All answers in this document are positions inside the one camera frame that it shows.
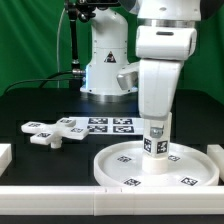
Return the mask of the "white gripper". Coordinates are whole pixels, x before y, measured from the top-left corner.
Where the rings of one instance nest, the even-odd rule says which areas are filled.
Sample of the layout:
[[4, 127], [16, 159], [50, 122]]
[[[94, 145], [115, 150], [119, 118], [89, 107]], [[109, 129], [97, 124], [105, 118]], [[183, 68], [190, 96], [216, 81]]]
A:
[[[139, 114], [144, 119], [167, 119], [184, 62], [193, 54], [194, 28], [139, 26], [136, 35], [138, 63], [123, 67], [117, 80], [122, 90], [138, 84]], [[161, 138], [163, 127], [151, 127], [150, 136]]]

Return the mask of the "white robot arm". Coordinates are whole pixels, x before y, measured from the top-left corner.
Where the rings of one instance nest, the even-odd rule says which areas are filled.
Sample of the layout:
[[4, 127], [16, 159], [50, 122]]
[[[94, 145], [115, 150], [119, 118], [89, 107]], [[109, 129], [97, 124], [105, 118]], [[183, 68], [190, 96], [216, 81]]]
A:
[[176, 85], [184, 62], [196, 47], [195, 23], [212, 17], [224, 0], [118, 0], [137, 16], [135, 54], [129, 63], [127, 24], [110, 9], [109, 0], [85, 0], [96, 16], [92, 25], [92, 58], [86, 67], [83, 94], [98, 101], [100, 114], [121, 114], [116, 100], [138, 93], [138, 110], [146, 135], [165, 136]]

